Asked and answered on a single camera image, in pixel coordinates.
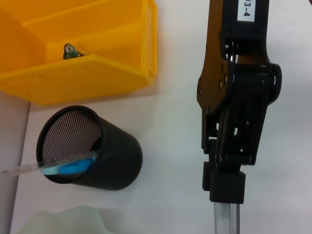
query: white wall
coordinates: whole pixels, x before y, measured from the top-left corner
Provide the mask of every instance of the white wall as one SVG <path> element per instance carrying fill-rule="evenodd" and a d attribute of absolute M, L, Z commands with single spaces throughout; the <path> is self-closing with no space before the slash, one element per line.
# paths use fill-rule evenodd
<path fill-rule="evenodd" d="M 29 102 L 0 93 L 0 171 L 20 164 Z M 10 231 L 18 178 L 0 176 L 0 234 Z"/>

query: yellow plastic bin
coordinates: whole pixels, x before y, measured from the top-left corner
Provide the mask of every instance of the yellow plastic bin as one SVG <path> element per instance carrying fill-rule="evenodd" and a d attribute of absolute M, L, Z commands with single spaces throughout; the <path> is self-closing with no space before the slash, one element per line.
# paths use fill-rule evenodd
<path fill-rule="evenodd" d="M 0 90 L 41 105 L 130 92 L 157 73 L 154 0 L 0 0 Z M 86 56 L 63 60 L 70 43 Z"/>

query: black mesh pencil cup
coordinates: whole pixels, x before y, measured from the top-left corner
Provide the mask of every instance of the black mesh pencil cup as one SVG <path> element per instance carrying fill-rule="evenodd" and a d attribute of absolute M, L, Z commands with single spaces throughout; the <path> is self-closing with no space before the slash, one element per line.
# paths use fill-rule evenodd
<path fill-rule="evenodd" d="M 46 177 L 55 183 L 120 190 L 130 185 L 141 169 L 138 141 L 84 106 L 64 108 L 49 119 L 38 139 L 37 162 L 89 152 L 97 156 L 86 171 Z"/>

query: blue plastic piece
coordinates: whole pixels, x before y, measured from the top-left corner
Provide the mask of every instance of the blue plastic piece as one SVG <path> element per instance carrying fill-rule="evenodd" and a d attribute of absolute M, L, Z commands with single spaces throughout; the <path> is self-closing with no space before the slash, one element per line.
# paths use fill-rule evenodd
<path fill-rule="evenodd" d="M 93 162 L 96 160 L 96 158 L 97 157 L 95 156 L 92 158 L 82 159 L 77 162 L 64 163 L 58 166 L 44 168 L 41 169 L 41 173 L 45 176 L 51 176 L 57 174 L 68 175 L 73 173 L 84 172 L 93 165 Z"/>
<path fill-rule="evenodd" d="M 73 173 L 79 173 L 87 171 L 93 165 L 93 158 L 79 160 L 67 165 L 61 166 L 59 173 L 62 175 L 68 175 Z"/>

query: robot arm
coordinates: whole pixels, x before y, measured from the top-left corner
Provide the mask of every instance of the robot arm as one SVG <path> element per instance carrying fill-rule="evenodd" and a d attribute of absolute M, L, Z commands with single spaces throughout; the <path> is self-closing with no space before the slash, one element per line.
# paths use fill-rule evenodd
<path fill-rule="evenodd" d="M 243 204 L 242 165 L 254 165 L 267 107 L 282 72 L 267 56 L 269 0 L 210 0 L 202 109 L 203 189 L 210 201 Z"/>

